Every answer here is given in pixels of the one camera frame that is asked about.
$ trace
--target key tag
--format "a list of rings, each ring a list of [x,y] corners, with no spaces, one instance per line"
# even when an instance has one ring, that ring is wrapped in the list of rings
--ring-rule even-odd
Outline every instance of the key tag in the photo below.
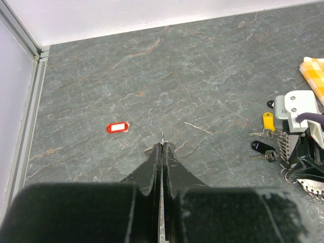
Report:
[[[255,140],[251,143],[251,148],[254,150],[254,151],[257,151],[261,154],[265,154],[265,152],[267,150],[273,150],[275,151],[274,147],[268,145],[268,144],[265,144],[265,143],[262,143],[258,140]]]
[[[126,133],[130,127],[129,123],[111,123],[106,127],[107,133]]]
[[[273,132],[275,131],[272,113],[266,112],[263,114],[263,127],[264,127],[264,129],[270,129]]]

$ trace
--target metal key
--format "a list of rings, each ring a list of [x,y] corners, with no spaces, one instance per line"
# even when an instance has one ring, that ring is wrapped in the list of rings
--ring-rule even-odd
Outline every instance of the metal key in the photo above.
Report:
[[[267,150],[265,152],[265,154],[263,155],[258,155],[258,156],[250,156],[250,159],[263,159],[263,160],[267,160],[269,161],[270,163],[272,162],[276,162],[278,157],[277,157],[277,154],[274,150]]]
[[[270,129],[263,129],[260,133],[248,133],[250,136],[259,136],[265,139],[273,139],[273,131]]]

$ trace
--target key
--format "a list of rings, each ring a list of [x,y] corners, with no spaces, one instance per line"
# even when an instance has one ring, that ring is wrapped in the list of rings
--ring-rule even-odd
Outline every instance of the key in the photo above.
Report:
[[[263,159],[267,160],[268,162],[276,162],[277,161],[277,154],[274,150],[267,150],[265,154],[263,155],[258,155],[258,156],[250,156],[250,159]]]
[[[259,152],[260,154],[265,154],[265,152],[266,152],[267,150],[274,150],[274,151],[275,151],[274,147],[271,147],[270,145],[265,144],[265,143],[262,143],[262,142],[257,141],[257,140],[256,140],[256,141],[253,141],[253,142],[251,143],[251,148],[252,148],[254,151]]]
[[[259,136],[265,139],[273,139],[273,132],[270,129],[263,129],[260,133],[248,133],[250,136]]]

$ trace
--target black key tag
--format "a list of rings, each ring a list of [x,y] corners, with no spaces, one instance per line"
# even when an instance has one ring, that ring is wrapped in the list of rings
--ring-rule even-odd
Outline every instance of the black key tag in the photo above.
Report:
[[[251,143],[251,148],[254,151],[257,151],[257,152],[259,152],[261,154],[265,154],[265,152],[268,151],[268,150],[274,150],[275,151],[274,147],[271,147],[270,145],[262,143],[262,142],[257,141],[257,140],[253,141]]]

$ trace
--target red key tag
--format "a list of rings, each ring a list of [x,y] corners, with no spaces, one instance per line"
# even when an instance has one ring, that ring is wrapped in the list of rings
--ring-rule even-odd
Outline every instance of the red key tag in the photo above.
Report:
[[[125,133],[130,127],[129,123],[111,123],[107,126],[106,130],[108,133]]]

